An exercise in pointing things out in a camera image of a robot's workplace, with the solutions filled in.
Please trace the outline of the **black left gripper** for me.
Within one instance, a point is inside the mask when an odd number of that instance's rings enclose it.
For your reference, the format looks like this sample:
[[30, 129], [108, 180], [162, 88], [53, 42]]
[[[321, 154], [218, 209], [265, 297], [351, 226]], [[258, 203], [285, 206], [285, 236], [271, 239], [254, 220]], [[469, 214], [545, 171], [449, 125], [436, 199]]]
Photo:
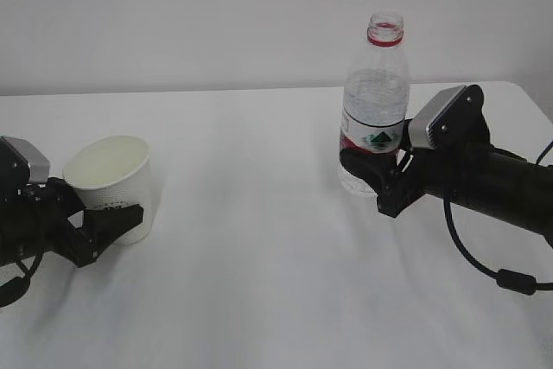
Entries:
[[43, 186], [24, 187], [16, 202], [16, 258], [21, 261], [52, 251], [83, 267], [96, 262], [117, 239], [143, 222], [138, 204], [86, 208], [75, 190], [57, 177], [50, 177]]

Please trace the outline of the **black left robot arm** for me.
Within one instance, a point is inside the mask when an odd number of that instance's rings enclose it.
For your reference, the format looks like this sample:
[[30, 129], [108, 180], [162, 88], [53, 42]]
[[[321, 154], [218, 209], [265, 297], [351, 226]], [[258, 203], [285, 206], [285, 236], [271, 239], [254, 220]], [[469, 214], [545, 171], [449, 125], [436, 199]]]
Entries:
[[30, 142], [1, 137], [1, 265], [53, 251], [79, 267], [143, 222], [143, 205], [91, 208]]

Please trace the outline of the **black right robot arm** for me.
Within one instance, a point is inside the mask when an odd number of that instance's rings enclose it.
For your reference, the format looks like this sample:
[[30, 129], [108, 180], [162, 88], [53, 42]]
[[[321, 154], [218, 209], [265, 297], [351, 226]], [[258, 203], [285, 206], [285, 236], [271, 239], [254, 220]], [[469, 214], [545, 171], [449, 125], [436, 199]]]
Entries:
[[480, 86], [439, 91], [404, 123], [401, 162], [354, 148], [342, 166], [375, 187], [378, 211], [396, 218], [426, 194], [552, 240], [552, 168], [492, 145]]

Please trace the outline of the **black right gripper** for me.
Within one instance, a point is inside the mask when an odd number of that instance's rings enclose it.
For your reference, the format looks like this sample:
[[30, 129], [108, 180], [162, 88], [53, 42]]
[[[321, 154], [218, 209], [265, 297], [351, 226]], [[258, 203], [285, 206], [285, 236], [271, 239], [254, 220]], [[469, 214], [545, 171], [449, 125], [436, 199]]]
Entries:
[[424, 171], [429, 150], [411, 149], [398, 161], [397, 153], [372, 154], [354, 148], [340, 151], [340, 181], [357, 196], [377, 196], [377, 208], [397, 217], [425, 192]]

